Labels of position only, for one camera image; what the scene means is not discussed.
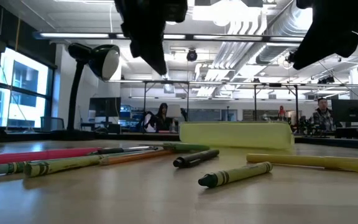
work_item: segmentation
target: red object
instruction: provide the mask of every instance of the red object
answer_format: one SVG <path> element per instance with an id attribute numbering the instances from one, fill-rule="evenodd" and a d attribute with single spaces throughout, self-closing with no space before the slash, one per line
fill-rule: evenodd
<path id="1" fill-rule="evenodd" d="M 97 151 L 100 147 L 79 148 L 79 149 L 57 149 L 43 152 L 23 152 L 0 154 L 0 164 L 9 162 L 39 161 L 46 159 L 63 159 L 69 157 L 86 156 L 88 153 Z"/>

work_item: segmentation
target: orange marker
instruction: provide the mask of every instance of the orange marker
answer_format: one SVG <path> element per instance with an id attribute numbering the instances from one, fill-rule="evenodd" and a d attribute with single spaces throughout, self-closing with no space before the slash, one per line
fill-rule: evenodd
<path id="1" fill-rule="evenodd" d="M 119 163 L 123 163 L 123 162 L 136 161 L 136 160 L 140 160 L 140 159 L 148 159 L 148 158 L 154 158 L 154 157 L 158 157 L 158 156 L 166 156 L 166 155 L 170 155 L 170 154 L 173 154 L 173 151 L 161 150 L 161 151 L 154 151 L 154 152 L 146 152 L 146 153 L 139 154 L 139 155 L 101 159 L 99 161 L 99 164 L 100 165 L 112 165 L 112 164 L 119 164 Z"/>

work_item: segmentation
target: chair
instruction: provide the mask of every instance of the chair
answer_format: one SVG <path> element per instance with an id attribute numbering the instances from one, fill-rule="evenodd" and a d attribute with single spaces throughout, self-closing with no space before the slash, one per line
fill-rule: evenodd
<path id="1" fill-rule="evenodd" d="M 62 118 L 41 117 L 41 132 L 64 130 L 65 122 Z"/>

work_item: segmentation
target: man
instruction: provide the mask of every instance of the man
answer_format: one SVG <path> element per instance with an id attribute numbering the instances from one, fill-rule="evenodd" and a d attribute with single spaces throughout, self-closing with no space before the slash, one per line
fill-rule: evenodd
<path id="1" fill-rule="evenodd" d="M 335 131 L 333 111 L 328 109 L 327 99 L 318 99 L 318 108 L 311 117 L 311 124 L 319 126 L 323 131 Z"/>

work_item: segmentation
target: ceiling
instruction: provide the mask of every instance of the ceiling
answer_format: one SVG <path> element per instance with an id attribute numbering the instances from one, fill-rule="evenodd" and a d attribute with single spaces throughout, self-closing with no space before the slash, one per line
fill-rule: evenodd
<path id="1" fill-rule="evenodd" d="M 122 23 L 116 8 L 110 4 L 85 4 L 79 0 L 0 0 L 0 5 L 20 16 L 31 26 L 45 32 L 121 32 Z M 277 5 L 266 11 L 267 24 L 273 24 L 273 19 L 285 8 L 290 0 L 275 0 Z M 227 34 L 230 25 L 217 26 L 212 21 L 195 21 L 192 19 L 192 10 L 195 0 L 189 0 L 189 11 L 185 22 L 176 25 L 167 25 L 166 34 Z M 128 40 L 79 40 L 87 45 L 110 44 L 111 42 L 121 48 L 123 61 L 122 73 L 126 79 L 137 74 L 151 74 L 152 69 L 140 58 L 132 58 Z M 166 41 L 164 48 L 167 54 L 175 53 L 175 60 L 167 62 L 169 70 L 195 71 L 197 63 L 187 62 L 185 57 L 188 49 L 196 49 L 198 60 L 212 62 L 221 48 L 221 42 L 197 41 Z M 331 56 L 321 63 L 328 69 L 334 68 L 336 75 L 346 80 L 348 69 L 358 62 L 358 49 L 351 58 L 341 59 Z M 264 67 L 260 72 L 265 74 L 261 79 L 268 82 L 305 81 L 313 75 L 325 71 L 319 64 L 313 64 L 300 71 L 286 69 L 280 57 L 273 62 L 273 66 Z"/>

